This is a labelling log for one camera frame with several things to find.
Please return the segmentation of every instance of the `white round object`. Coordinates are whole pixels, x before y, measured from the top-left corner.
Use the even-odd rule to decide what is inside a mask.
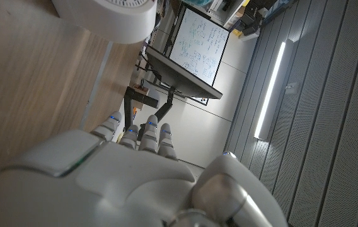
[[[157,0],[52,0],[61,18],[120,44],[143,41],[153,31]]]

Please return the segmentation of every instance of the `floor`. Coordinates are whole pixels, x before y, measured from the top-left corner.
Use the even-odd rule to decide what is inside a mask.
[[[72,25],[50,0],[0,0],[0,167],[118,110],[141,45],[112,44]]]

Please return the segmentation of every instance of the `white robotic hand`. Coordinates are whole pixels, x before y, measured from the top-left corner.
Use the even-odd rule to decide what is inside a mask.
[[[158,128],[158,119],[155,115],[148,117],[144,134],[142,135],[139,151],[149,151],[156,153],[158,144],[156,139],[156,131]]]
[[[119,111],[114,111],[104,123],[96,127],[91,133],[106,141],[112,141],[121,120],[122,114]]]
[[[161,126],[161,132],[159,133],[158,155],[178,161],[175,149],[173,148],[171,127],[167,123]]]
[[[136,151],[135,125],[111,142],[121,118],[114,112],[91,134],[64,132],[11,160],[0,171],[0,226],[288,226],[232,153],[196,181],[177,161],[168,124],[158,143],[150,116]]]

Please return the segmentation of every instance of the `fluorescent light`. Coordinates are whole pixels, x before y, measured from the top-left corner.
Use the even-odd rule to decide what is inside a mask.
[[[286,47],[286,43],[283,42],[280,47],[279,55],[277,56],[277,60],[275,61],[272,77],[270,79],[270,83],[268,84],[267,93],[265,97],[265,101],[263,102],[262,112],[260,112],[259,121],[257,122],[255,138],[261,139],[259,137],[260,131],[262,130],[263,121],[265,120],[267,107],[269,105],[270,97],[272,96],[273,87],[275,83],[275,79],[277,77],[277,73],[279,72],[280,63],[282,59],[282,55],[284,53],[284,49]]]

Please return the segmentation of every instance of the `cable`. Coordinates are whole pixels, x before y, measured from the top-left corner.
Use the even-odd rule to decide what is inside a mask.
[[[159,73],[157,70],[154,70],[154,69],[144,69],[143,67],[141,67],[141,66],[139,66],[139,65],[137,65],[137,64],[136,64],[136,67],[138,67],[139,69],[144,70],[145,72],[151,71],[151,72],[154,73],[155,77],[157,77],[157,79],[159,79],[159,81],[162,80],[162,77],[161,77],[160,73]]]

